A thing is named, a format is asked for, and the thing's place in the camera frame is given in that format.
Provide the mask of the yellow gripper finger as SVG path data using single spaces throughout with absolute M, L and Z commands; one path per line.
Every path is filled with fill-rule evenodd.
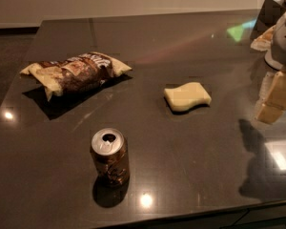
M 286 73 L 267 72 L 255 105 L 255 119 L 272 124 L 286 111 Z

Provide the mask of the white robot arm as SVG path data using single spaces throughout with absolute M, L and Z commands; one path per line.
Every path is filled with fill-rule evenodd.
M 277 73 L 266 73 L 256 102 L 255 118 L 272 124 L 286 111 L 286 12 L 272 29 L 273 37 L 265 60 Z

